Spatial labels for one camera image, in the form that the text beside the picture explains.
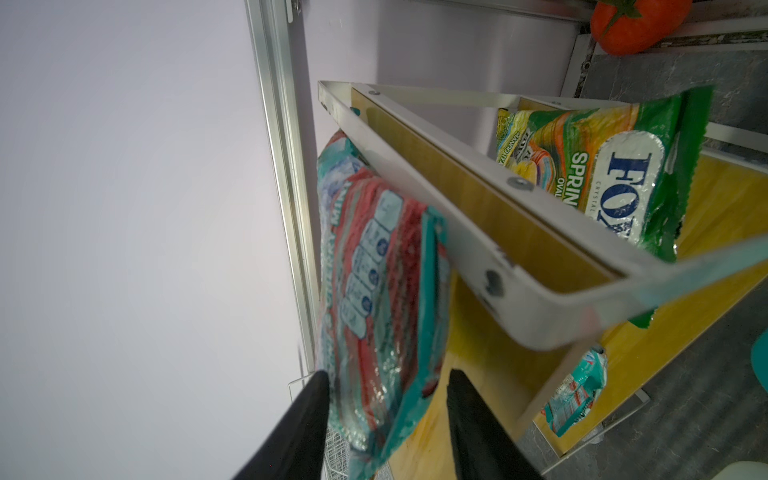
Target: tomato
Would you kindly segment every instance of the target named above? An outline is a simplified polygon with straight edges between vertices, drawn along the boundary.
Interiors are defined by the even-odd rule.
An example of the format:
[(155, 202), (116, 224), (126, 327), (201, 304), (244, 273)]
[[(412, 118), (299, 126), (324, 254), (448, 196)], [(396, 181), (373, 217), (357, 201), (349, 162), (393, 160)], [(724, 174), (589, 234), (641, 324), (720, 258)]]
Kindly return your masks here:
[(592, 14), (592, 36), (611, 55), (649, 48), (683, 23), (692, 0), (601, 0)]

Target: green candy bag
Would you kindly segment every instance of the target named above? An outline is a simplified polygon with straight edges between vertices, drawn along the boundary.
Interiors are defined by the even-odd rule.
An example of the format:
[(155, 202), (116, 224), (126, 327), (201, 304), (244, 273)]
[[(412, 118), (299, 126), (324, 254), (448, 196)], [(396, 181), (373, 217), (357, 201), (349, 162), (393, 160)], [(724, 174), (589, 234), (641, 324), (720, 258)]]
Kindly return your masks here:
[[(497, 161), (667, 262), (707, 127), (713, 88), (612, 108), (498, 113)], [(630, 321), (641, 328), (653, 311)]]

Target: snack package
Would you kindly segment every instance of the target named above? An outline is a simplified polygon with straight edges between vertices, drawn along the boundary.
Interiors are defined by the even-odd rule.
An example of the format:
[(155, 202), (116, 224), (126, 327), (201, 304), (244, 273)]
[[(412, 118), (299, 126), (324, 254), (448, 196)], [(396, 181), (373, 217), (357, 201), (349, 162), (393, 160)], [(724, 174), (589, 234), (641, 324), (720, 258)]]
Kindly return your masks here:
[[(674, 262), (712, 90), (583, 111), (501, 109), (497, 161), (619, 237)], [(647, 328), (651, 314), (631, 321)]]
[(329, 425), (349, 440), (349, 479), (371, 478), (413, 432), (448, 335), (443, 219), (391, 188), (346, 135), (318, 160), (321, 292), (317, 369)]
[(590, 349), (560, 384), (541, 411), (555, 435), (562, 437), (571, 425), (579, 423), (592, 410), (607, 383), (607, 365), (602, 348)]

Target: teal and red candy bag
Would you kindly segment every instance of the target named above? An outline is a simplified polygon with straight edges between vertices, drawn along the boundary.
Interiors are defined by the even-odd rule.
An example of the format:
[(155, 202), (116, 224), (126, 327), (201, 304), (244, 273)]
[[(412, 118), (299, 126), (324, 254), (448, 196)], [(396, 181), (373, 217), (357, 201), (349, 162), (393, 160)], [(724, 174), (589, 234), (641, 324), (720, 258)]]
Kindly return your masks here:
[(370, 478), (411, 434), (439, 380), (448, 334), (445, 231), (433, 208), (367, 166), (343, 132), (318, 159), (317, 368), (349, 479)]

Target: wire basket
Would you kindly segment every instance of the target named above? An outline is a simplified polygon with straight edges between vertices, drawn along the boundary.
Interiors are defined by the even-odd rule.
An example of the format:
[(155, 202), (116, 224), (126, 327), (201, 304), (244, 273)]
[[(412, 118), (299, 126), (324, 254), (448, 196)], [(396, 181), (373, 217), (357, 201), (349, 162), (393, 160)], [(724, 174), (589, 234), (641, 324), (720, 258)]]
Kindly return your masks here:
[[(311, 376), (310, 373), (288, 384), (291, 402), (299, 395)], [(349, 471), (349, 442), (331, 428), (326, 431), (326, 451), (323, 457), (326, 480), (347, 480), (349, 478), (347, 474)], [(384, 464), (379, 469), (376, 473), (376, 480), (394, 480), (392, 471), (389, 469), (389, 463)]]

